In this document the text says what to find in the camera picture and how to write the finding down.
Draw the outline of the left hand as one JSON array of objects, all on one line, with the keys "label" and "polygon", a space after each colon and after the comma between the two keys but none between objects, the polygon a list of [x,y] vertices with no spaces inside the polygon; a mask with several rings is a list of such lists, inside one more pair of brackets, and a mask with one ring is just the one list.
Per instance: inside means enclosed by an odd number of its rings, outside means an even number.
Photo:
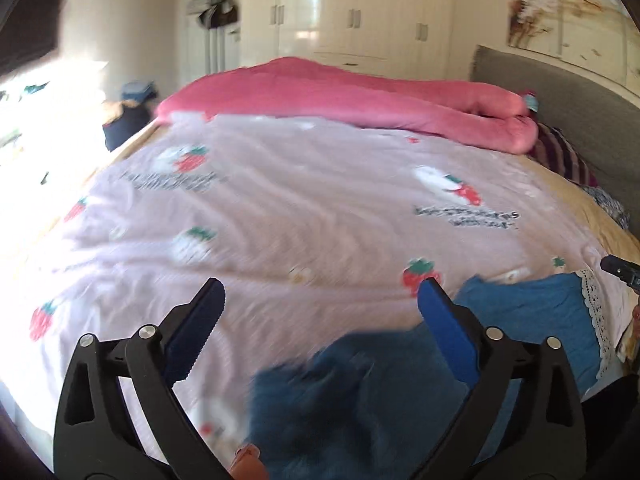
[{"label": "left hand", "polygon": [[269,474],[260,460],[259,448],[251,443],[244,444],[235,453],[229,474],[234,480],[268,480]]}]

